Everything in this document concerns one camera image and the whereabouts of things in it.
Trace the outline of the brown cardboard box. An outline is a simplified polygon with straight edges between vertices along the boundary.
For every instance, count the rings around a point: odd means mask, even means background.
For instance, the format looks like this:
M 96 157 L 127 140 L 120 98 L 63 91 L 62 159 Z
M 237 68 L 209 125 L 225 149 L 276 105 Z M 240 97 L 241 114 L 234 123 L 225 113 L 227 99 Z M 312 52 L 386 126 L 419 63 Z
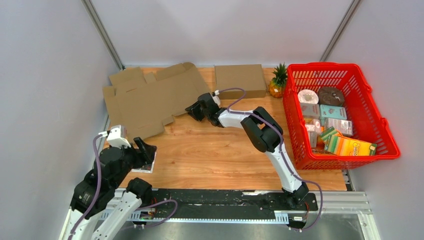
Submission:
M 215 70 L 215 89 L 223 90 L 218 95 L 221 100 L 237 100 L 245 91 L 245 98 L 263 98 L 267 87 L 261 64 L 217 65 Z

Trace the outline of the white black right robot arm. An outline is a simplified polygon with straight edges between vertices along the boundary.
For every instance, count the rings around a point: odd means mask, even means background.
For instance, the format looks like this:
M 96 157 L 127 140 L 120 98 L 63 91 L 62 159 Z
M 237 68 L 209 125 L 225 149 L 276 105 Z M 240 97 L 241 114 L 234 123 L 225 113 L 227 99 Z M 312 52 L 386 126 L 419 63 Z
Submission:
M 232 110 L 221 107 L 215 93 L 204 93 L 185 110 L 199 122 L 207 119 L 215 127 L 243 129 L 252 145 L 264 153 L 275 168 L 282 185 L 283 202 L 293 210 L 305 203 L 309 188 L 290 161 L 282 128 L 263 107 Z

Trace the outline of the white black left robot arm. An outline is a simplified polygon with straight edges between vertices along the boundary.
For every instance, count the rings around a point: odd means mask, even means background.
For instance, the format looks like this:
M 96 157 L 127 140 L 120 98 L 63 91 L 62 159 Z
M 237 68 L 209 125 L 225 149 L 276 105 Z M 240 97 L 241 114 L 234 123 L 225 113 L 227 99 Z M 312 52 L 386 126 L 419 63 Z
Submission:
M 110 144 L 96 151 L 93 169 L 74 188 L 70 203 L 71 228 L 66 233 L 69 240 L 111 239 L 133 211 L 153 203 L 152 185 L 136 177 L 130 180 L 119 205 L 107 220 L 95 228 L 128 173 L 155 160 L 156 146 L 145 143 L 140 137 L 134 138 L 134 141 L 129 145 Z

